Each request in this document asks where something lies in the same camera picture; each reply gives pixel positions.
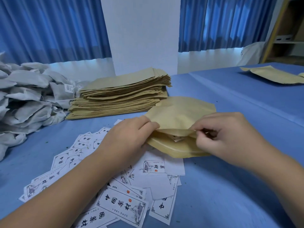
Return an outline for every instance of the curtain fold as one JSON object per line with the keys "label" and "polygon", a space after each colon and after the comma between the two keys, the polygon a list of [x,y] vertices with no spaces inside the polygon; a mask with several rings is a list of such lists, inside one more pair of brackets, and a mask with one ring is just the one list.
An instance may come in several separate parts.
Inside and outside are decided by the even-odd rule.
{"label": "curtain fold", "polygon": [[112,57],[100,0],[0,0],[6,62]]}
{"label": "curtain fold", "polygon": [[265,41],[277,0],[181,0],[179,52]]}

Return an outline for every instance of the stack of kraft paper bags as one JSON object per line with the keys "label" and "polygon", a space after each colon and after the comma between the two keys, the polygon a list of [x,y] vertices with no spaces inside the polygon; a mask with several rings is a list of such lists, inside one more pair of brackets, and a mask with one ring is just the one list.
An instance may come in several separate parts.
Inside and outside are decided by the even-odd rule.
{"label": "stack of kraft paper bags", "polygon": [[93,118],[148,111],[168,97],[170,76],[148,68],[121,76],[99,78],[80,90],[66,119]]}

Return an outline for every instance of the person's right arm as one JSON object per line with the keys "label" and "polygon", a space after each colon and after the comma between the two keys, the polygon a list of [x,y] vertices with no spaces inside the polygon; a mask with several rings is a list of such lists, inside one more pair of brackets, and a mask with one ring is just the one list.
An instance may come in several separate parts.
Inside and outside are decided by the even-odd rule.
{"label": "person's right arm", "polygon": [[[197,146],[230,164],[247,169],[278,196],[296,227],[304,227],[304,169],[268,143],[241,113],[213,113],[196,121]],[[209,132],[208,138],[202,129]]]}

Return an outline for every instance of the blue tablecloth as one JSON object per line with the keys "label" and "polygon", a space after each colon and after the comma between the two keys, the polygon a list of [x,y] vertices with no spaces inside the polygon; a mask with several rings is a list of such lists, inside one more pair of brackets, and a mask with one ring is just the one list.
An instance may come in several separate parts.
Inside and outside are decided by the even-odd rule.
{"label": "blue tablecloth", "polygon": [[[300,66],[271,65],[294,74],[304,72]],[[304,85],[276,84],[239,67],[175,75],[172,85],[170,96],[211,102],[218,112],[242,112],[269,142],[304,165]],[[70,147],[79,134],[141,114],[65,120],[10,148],[0,162],[0,218],[22,204],[18,197],[23,187],[50,170],[53,156]],[[216,157],[187,158],[184,164],[186,175],[180,177],[172,227],[292,227],[275,194],[253,174]],[[131,226],[119,221],[109,227]],[[147,214],[143,227],[167,225]]]}

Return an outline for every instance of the white pillar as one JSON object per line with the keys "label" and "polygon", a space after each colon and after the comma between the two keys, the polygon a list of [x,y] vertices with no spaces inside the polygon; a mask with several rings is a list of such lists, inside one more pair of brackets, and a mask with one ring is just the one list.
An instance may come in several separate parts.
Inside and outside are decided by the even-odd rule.
{"label": "white pillar", "polygon": [[180,0],[101,0],[116,75],[177,74]]}

